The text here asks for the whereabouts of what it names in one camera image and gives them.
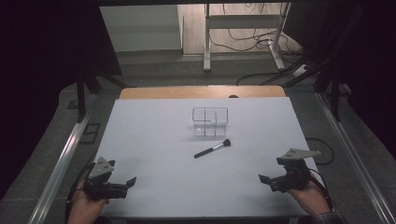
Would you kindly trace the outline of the person's right hand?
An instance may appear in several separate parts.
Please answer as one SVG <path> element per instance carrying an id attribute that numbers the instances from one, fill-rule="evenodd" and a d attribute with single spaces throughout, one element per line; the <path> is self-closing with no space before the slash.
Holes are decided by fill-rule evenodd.
<path id="1" fill-rule="evenodd" d="M 288 194 L 312 217 L 331 212 L 322 190 L 312 181 L 303 189 L 288 190 Z"/>

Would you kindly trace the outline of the black metal stand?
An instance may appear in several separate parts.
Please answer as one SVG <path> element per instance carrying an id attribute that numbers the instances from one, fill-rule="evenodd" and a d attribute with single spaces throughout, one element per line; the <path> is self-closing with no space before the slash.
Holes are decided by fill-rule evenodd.
<path id="1" fill-rule="evenodd" d="M 327 58 L 323 62 L 315 65 L 312 69 L 305 71 L 298 77 L 293 78 L 286 83 L 281 84 L 282 88 L 291 87 L 308 77 L 312 77 L 314 74 L 319 73 L 317 80 L 314 83 L 314 90 L 317 92 L 324 92 L 329 85 L 332 85 L 331 91 L 331 103 L 330 110 L 332 115 L 337 121 L 340 120 L 338 114 L 339 108 L 339 86 L 340 86 L 340 74 L 335 65 L 335 59 L 332 57 Z"/>
<path id="2" fill-rule="evenodd" d="M 78 123 L 81 123 L 88 114 L 85 99 L 85 89 L 88 89 L 91 94 L 98 94 L 102 89 L 97 79 L 98 77 L 102 77 L 122 89 L 128 88 L 126 83 L 116 79 L 113 76 L 106 75 L 97 69 L 89 67 L 87 69 L 79 70 L 77 74 Z"/>

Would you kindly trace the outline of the black rectangular floor frame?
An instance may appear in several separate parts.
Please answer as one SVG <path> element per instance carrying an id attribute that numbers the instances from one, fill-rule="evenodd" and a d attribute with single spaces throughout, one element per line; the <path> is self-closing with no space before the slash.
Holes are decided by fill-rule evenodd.
<path id="1" fill-rule="evenodd" d="M 95 143 L 95 140 L 100 131 L 100 123 L 89 123 L 86 125 L 82 136 L 80 137 L 79 142 L 83 145 L 92 145 Z"/>

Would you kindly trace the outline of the clear acrylic divided organizer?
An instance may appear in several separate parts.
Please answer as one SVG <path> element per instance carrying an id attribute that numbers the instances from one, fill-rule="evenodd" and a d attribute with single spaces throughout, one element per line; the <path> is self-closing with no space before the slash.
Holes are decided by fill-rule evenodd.
<path id="1" fill-rule="evenodd" d="M 196 136 L 225 136 L 229 122 L 227 107 L 195 107 L 192 122 Z"/>

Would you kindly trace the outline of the white table board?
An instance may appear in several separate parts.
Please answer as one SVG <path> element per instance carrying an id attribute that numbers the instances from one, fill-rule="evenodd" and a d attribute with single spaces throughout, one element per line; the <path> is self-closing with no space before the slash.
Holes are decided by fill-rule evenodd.
<path id="1" fill-rule="evenodd" d="M 196 136 L 195 107 L 227 107 L 231 146 L 193 156 L 223 142 Z M 285 170 L 276 159 L 307 143 L 287 97 L 118 100 L 98 149 L 115 161 L 113 183 L 136 178 L 107 217 L 297 217 L 304 210 L 287 193 L 273 192 L 259 175 Z"/>

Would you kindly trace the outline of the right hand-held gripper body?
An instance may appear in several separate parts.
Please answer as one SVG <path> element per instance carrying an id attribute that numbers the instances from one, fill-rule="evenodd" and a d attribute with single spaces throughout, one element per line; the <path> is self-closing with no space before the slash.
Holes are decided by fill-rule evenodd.
<path id="1" fill-rule="evenodd" d="M 269 180 L 272 191 L 285 192 L 289 189 L 303 189 L 311 176 L 305 159 L 319 155 L 319 151 L 291 148 L 283 156 L 277 158 L 277 163 L 284 167 L 286 173 Z"/>

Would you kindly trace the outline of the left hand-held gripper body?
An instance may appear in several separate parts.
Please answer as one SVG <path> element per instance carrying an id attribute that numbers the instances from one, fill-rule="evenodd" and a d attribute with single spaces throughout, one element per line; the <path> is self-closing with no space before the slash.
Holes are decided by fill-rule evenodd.
<path id="1" fill-rule="evenodd" d="M 114 170 L 114 161 L 107 161 L 100 157 L 89 171 L 84 180 L 83 191 L 90 199 L 98 201 L 101 199 L 125 198 L 129 189 L 129 183 L 114 184 L 108 179 Z"/>

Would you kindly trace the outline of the black makeup brush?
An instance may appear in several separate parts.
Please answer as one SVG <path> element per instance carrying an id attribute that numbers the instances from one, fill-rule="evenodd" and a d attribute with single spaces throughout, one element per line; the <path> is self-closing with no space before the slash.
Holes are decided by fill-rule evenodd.
<path id="1" fill-rule="evenodd" d="M 223 147 L 230 147 L 230 146 L 231 146 L 231 141 L 230 141 L 230 139 L 226 139 L 226 140 L 224 140 L 221 144 L 218 144 L 218 145 L 216 145 L 216 146 L 214 146 L 214 147 L 211 147 L 211 148 L 208 148 L 208 149 L 206 149 L 206 150 L 204 150 L 204 151 L 201 151 L 201 152 L 195 154 L 193 157 L 194 157 L 195 159 L 197 159 L 197 158 L 200 158 L 200 157 L 202 157 L 202 156 L 204 156 L 204 155 L 206 155 L 206 154 L 208 154 L 208 153 L 211 153 L 211 152 L 213 152 L 213 151 L 215 151 L 215 150 L 221 149 L 221 148 L 223 148 Z"/>

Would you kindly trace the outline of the metal floor rail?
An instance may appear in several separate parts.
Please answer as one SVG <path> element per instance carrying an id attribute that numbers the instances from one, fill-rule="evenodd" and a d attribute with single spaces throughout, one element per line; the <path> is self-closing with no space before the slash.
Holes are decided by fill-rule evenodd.
<path id="1" fill-rule="evenodd" d="M 38 202 L 35 205 L 32 215 L 30 216 L 27 224 L 43 224 L 50 207 L 54 201 L 56 193 L 61 186 L 64 179 L 67 168 L 73 158 L 75 150 L 78 146 L 78 142 L 82 136 L 83 131 L 88 123 L 89 118 L 92 114 L 92 108 L 98 98 L 97 94 L 90 94 L 85 104 L 86 114 L 82 117 L 81 121 L 74 125 L 72 132 L 70 133 L 63 151 L 57 160 L 57 163 L 52 170 L 49 180 L 44 187 L 42 194 L 40 195 Z"/>
<path id="2" fill-rule="evenodd" d="M 331 105 L 326 99 L 326 94 L 316 93 L 316 97 L 382 224 L 396 224 L 396 216 L 390 211 L 389 204 L 379 186 L 368 173 L 342 122 L 338 121 L 332 114 Z"/>

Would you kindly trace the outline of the white cabinet panel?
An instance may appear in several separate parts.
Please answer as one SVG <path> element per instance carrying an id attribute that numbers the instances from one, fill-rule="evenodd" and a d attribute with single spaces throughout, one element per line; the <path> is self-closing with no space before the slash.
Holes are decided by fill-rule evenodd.
<path id="1" fill-rule="evenodd" d="M 115 51 L 181 49 L 177 6 L 100 7 Z"/>

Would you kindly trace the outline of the white power strip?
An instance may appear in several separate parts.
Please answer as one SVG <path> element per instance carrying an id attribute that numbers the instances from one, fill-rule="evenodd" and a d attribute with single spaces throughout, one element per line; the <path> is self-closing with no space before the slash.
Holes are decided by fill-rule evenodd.
<path id="1" fill-rule="evenodd" d="M 300 75 L 302 75 L 304 72 L 308 71 L 310 69 L 310 67 L 306 64 L 302 64 L 299 68 L 297 68 L 294 72 L 293 72 L 293 76 L 294 77 L 298 77 Z"/>

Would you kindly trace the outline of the person's left hand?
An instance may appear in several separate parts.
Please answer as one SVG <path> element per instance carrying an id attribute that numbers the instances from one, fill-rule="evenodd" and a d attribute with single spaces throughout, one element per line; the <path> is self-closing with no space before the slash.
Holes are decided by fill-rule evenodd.
<path id="1" fill-rule="evenodd" d="M 82 189 L 84 182 L 78 183 L 72 201 L 70 213 L 66 224 L 93 224 L 101 215 L 101 212 L 109 199 L 93 201 Z"/>

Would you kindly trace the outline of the white metal desk frame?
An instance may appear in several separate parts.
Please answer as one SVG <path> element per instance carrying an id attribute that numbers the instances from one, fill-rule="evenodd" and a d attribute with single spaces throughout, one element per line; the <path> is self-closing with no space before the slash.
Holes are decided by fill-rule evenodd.
<path id="1" fill-rule="evenodd" d="M 279 71 L 286 67 L 278 52 L 278 41 L 283 30 L 289 3 L 280 7 L 279 14 L 263 15 L 210 15 L 210 5 L 205 4 L 204 70 L 211 69 L 210 30 L 214 29 L 275 29 L 275 36 L 268 41 L 269 50 Z"/>

